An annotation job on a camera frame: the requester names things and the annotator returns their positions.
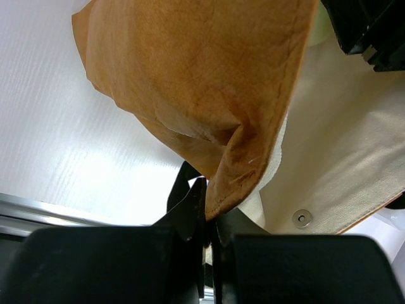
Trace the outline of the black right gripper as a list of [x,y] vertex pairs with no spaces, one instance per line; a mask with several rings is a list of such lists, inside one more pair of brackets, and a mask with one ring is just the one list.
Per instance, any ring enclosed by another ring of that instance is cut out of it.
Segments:
[[341,50],[375,72],[404,70],[404,1],[322,1]]

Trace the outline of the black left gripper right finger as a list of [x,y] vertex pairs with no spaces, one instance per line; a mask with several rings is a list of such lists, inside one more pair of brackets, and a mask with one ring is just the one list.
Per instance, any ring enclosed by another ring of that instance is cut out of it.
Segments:
[[211,224],[217,303],[403,303],[385,253],[364,236],[272,235],[242,213]]

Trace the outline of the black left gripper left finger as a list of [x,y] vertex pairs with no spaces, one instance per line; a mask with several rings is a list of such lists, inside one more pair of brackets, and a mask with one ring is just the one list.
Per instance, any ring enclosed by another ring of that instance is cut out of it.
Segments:
[[22,243],[1,284],[2,303],[198,303],[204,296],[205,194],[150,226],[53,227]]

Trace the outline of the green pump lotion bottle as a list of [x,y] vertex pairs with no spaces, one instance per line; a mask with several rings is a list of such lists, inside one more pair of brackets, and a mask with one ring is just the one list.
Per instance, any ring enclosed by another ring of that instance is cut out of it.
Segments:
[[312,47],[319,45],[332,34],[333,28],[327,10],[322,3],[319,3],[311,33],[309,35],[308,46]]

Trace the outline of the tan canvas bag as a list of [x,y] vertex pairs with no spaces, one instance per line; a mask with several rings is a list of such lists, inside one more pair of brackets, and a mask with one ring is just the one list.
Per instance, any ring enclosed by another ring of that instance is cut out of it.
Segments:
[[91,1],[72,16],[94,88],[208,179],[205,214],[337,234],[404,192],[404,74],[374,72],[318,1]]

